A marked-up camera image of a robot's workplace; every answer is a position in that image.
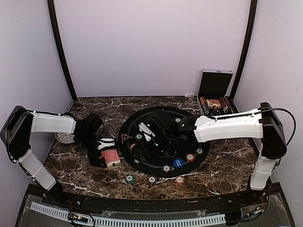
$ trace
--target marble table surface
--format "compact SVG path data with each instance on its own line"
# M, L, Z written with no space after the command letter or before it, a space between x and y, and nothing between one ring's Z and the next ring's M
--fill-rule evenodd
M106 137L118 137L123 122L136 111L152 106L173 106L200 114L196 98L168 97L98 97L79 98L71 113L85 117L98 114L105 122ZM148 176L132 168L123 157L121 165L98 168L89 165L86 149L79 143L69 145L55 142L45 163L46 168L61 182L64 191L82 195L117 199L185 199L243 191L254 169L257 157L248 139L211 141L205 161L184 175L181 187L174 179L158 179L155 186L147 184ZM134 175L134 186L124 182Z

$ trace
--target black base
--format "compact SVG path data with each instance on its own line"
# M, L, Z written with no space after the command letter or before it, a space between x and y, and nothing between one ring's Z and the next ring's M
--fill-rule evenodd
M198 143L193 131L187 132L188 143L185 146L176 146L174 149L175 154L168 156L163 153L156 152L158 147L155 147L151 142L147 142L144 138L144 134L139 131L139 124L142 123L153 111L162 110L171 119L183 119L186 116L192 116L191 113L167 106L151 107L136 112L130 116L122 125L119 133L119 144L120 151L125 160L135 169L142 173L153 175L157 177L175 177L183 174L187 174L197 168L205 160L208 150L209 143ZM140 134L142 139L136 139L136 135ZM144 161L139 161L134 156L132 145L141 146L146 151ZM197 152L197 149L202 149L203 152ZM188 162L186 159L187 154L193 154L195 160ZM184 165L181 168L174 166L175 159L182 159ZM170 171L165 172L164 166L169 166Z

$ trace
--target purple wall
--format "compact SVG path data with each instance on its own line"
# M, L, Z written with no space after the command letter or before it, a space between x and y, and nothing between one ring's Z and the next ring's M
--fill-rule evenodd
M77 95L194 95L200 70L236 71L250 0L58 0Z
M0 128L16 105L65 112L72 100L57 54L47 1L0 2ZM33 151L44 161L54 139L31 138ZM29 179L10 163L0 142L1 226L15 225Z
M303 1L259 1L250 51L235 103L246 111L270 102L291 111L297 132L272 179L285 192L296 226L303 226ZM293 121L277 112L288 139Z

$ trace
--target red poker chip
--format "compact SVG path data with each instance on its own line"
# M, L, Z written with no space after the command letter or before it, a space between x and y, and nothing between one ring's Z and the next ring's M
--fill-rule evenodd
M157 178L155 176L151 176L148 178L147 183L149 186L154 186L157 183Z
M188 162L193 162L195 160L195 156L193 154L187 154L186 155L186 160Z
M168 173L171 171L171 167L169 165L165 165L162 167L163 172Z
M185 183L185 179L184 179L184 177L182 177L182 176L177 176L176 178L175 178L175 185L176 186L182 186L183 184Z
M133 150L133 147L136 146L136 145L137 145L136 143L133 143L131 146L129 146L129 148L130 148L131 150Z

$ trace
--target black metal pole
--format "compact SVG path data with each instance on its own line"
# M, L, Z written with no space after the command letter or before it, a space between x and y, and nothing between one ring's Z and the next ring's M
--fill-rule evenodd
M233 82L232 90L231 90L231 94L230 94L230 98L232 100L234 100L234 98L236 96L236 92L237 92L237 89L238 89L238 86L240 83L240 79L241 79L241 76L243 73L246 57L248 54L248 49L250 47L252 29L254 27L255 16L256 16L256 11L257 11L257 2L258 2L258 0L251 0L251 2L250 2L250 15L248 17L244 44L243 44L242 53L241 53L238 69L236 72L235 80Z
M47 0L47 3L48 3L49 16L51 18L51 23L52 23L52 28L53 28L53 36L55 38L57 51L58 51L58 54L59 54L61 66L62 66L63 73L64 73L64 76L65 76L65 80L66 80L66 83L67 83L67 86L68 86L68 89L70 91L70 94L71 94L71 97L72 97L73 101L76 101L77 100L77 95L76 95L75 87L74 87L74 85L72 83L72 80L71 80L71 75L70 75L70 72L68 70L67 63L66 63L66 58L65 58L65 55L64 55L64 51L63 51L63 46L62 46L62 42L61 42L61 38L60 38L54 1L53 0Z

